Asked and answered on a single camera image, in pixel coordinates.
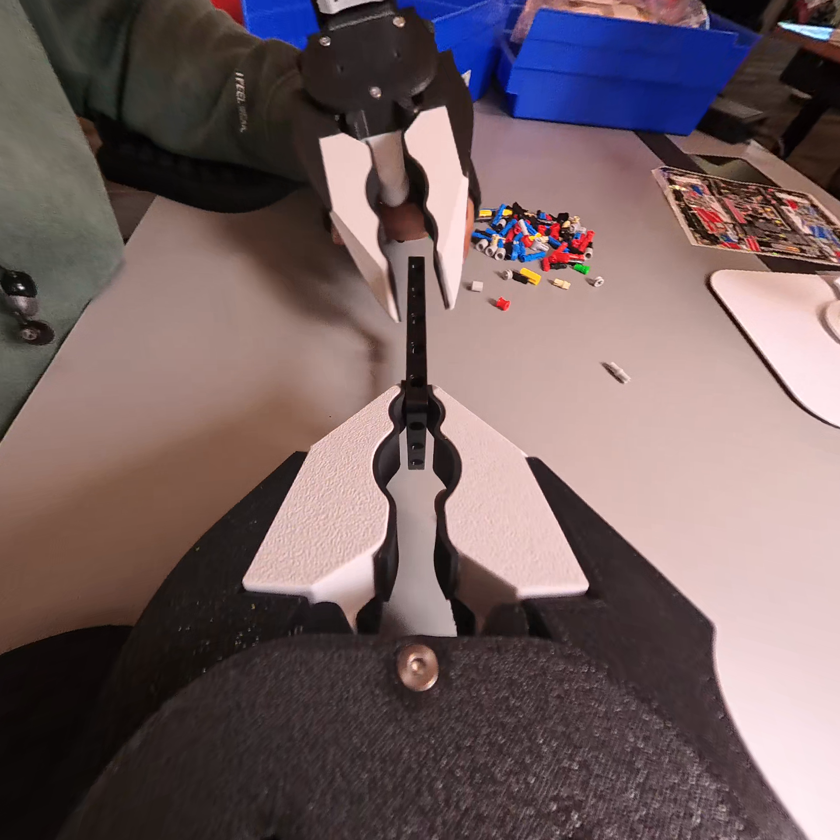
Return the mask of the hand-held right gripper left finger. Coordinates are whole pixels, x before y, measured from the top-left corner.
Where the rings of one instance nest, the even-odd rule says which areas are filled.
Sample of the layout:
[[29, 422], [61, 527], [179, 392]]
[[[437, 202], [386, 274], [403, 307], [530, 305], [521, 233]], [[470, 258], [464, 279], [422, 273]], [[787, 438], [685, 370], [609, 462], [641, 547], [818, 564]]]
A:
[[248, 567], [247, 592], [332, 603], [375, 633], [396, 571], [403, 389], [395, 385], [313, 444]]

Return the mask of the blue plastic bin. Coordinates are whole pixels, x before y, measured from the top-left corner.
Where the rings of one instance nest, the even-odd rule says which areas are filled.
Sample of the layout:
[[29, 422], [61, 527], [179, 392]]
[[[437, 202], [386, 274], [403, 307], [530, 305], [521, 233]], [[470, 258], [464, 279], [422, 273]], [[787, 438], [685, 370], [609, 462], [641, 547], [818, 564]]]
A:
[[517, 119], [688, 135], [759, 39], [542, 9], [521, 44], [499, 34], [497, 78]]

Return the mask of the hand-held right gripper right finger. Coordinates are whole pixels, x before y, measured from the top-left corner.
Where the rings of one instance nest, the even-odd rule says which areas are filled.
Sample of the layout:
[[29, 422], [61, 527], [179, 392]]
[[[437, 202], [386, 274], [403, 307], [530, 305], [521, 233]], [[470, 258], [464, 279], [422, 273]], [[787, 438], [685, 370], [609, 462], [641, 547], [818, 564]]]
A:
[[434, 569], [457, 634], [480, 632], [499, 607], [587, 593], [527, 454], [439, 386], [428, 410], [442, 484]]

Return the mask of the white book stand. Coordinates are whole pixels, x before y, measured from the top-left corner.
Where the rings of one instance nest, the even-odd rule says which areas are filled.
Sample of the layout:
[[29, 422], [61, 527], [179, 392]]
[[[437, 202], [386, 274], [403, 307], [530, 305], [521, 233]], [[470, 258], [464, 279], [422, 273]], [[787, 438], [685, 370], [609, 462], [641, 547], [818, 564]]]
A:
[[722, 269], [708, 285], [791, 398], [838, 427], [838, 273]]

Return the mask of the person's green hoodie torso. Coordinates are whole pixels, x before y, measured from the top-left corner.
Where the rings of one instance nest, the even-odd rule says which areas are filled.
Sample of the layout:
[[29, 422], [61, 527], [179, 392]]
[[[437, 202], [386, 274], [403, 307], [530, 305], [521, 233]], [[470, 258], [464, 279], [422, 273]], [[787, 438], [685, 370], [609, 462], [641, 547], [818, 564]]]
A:
[[55, 337], [21, 340], [2, 303], [5, 434], [123, 255], [117, 220], [66, 93], [20, 2], [1, 6], [1, 262], [28, 274]]

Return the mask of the pile of lego pieces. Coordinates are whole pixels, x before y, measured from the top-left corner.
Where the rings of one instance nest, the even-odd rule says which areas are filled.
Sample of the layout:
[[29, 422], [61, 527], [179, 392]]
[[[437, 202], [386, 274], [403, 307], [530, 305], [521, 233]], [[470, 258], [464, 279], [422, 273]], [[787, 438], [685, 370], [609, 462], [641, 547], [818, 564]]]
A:
[[552, 288], [568, 291], [571, 272], [592, 288], [605, 284], [594, 273], [595, 231], [577, 215], [529, 210], [519, 203], [481, 207], [469, 244], [498, 265], [502, 281], [536, 288], [547, 277]]

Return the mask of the holographic sticker sheet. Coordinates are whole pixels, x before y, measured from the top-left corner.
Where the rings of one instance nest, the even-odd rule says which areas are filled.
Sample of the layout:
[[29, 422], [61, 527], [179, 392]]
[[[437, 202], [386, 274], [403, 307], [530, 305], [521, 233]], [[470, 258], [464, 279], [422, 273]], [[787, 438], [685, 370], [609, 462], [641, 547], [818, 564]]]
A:
[[694, 246], [839, 264], [839, 222], [812, 195], [662, 166], [652, 172]]

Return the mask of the black lego frame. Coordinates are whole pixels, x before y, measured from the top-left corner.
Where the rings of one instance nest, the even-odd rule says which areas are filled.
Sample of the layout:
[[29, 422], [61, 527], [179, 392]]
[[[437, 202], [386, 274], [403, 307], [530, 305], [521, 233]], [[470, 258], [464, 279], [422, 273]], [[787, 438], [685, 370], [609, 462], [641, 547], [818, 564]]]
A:
[[409, 470], [425, 468], [429, 388], [427, 381], [426, 267], [421, 256], [409, 256], [406, 274], [406, 367], [403, 421]]

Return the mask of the large clear bag lego parts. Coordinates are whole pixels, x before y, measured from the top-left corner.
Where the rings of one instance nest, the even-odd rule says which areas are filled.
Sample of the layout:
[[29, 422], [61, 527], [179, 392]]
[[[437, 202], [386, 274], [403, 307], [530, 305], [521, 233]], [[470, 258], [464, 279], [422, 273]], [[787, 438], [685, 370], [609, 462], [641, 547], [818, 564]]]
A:
[[710, 27], [707, 7], [701, 1], [527, 1], [512, 28], [514, 40], [524, 39], [537, 13], [544, 9], [637, 23]]

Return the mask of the person's left hand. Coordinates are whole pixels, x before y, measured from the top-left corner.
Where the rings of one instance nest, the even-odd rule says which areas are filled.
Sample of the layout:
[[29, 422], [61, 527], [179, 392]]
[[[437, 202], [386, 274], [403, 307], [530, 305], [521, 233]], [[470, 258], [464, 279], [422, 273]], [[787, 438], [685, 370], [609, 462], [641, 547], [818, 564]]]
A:
[[[413, 203], [390, 206], [375, 199], [372, 206], [381, 222], [387, 240], [395, 242], [415, 241], [427, 236], [425, 216], [421, 209]], [[474, 209], [474, 205], [469, 199], [466, 209], [465, 229], [461, 234], [458, 251], [456, 252], [460, 265], [463, 264], [469, 252]]]

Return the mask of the blue bin with tag label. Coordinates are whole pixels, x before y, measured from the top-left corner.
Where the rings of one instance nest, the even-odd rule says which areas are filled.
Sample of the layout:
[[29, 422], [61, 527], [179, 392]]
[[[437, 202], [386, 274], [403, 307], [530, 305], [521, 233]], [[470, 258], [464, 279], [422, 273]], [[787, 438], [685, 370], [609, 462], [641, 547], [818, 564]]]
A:
[[[473, 101], [481, 99], [498, 61], [497, 37], [505, 15], [503, 2], [396, 1], [413, 7], [434, 27], [438, 50], [450, 51]], [[304, 49], [319, 21], [309, 1], [241, 1], [245, 28], [264, 39], [279, 39]]]

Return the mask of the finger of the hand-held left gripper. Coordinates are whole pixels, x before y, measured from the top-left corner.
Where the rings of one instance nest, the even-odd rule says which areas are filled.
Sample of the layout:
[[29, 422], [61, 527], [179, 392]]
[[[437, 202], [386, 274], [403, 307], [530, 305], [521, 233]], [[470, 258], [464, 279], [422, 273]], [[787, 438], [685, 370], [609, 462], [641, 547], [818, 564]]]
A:
[[395, 206], [403, 201], [402, 133], [358, 140], [338, 132], [321, 138], [319, 148], [332, 224], [375, 299], [399, 322], [395, 279], [382, 249], [385, 239], [377, 203], [381, 190], [386, 203]]
[[444, 306], [455, 307], [464, 265], [469, 179], [462, 171], [445, 107], [423, 110], [406, 130], [406, 153], [424, 178], [434, 265]]

